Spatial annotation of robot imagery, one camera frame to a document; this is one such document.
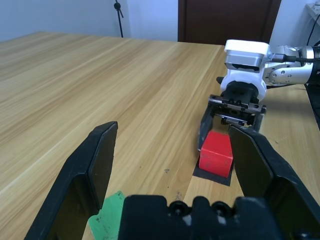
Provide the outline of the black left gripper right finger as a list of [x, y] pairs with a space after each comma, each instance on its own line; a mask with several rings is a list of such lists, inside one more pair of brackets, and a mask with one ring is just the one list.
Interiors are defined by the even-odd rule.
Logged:
[[263, 198], [287, 240], [320, 238], [320, 206], [291, 165], [257, 131], [228, 129], [244, 196]]

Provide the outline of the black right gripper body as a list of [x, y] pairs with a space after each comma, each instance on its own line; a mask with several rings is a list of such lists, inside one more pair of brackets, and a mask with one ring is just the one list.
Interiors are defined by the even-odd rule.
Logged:
[[259, 104], [258, 89], [252, 83], [232, 81], [221, 95], [210, 95], [213, 117], [219, 117], [223, 125], [252, 127], [255, 116], [263, 114], [267, 107]]

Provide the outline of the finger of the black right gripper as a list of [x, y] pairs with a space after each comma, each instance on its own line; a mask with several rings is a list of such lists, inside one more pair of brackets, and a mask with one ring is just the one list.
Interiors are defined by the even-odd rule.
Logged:
[[254, 118], [252, 128], [255, 131], [259, 131], [263, 121], [263, 114], [257, 114]]
[[205, 139], [209, 131], [213, 127], [213, 114], [212, 114], [213, 109], [214, 109], [214, 106], [211, 103], [209, 103], [207, 105], [207, 108], [200, 122], [199, 133], [198, 133], [198, 151], [199, 152], [201, 151], [201, 148], [205, 142]]

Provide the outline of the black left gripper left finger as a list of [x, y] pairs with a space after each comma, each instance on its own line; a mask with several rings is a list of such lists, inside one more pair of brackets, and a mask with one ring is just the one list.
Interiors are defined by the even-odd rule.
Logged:
[[95, 127], [67, 158], [25, 239], [80, 240], [102, 209], [112, 172], [118, 123]]

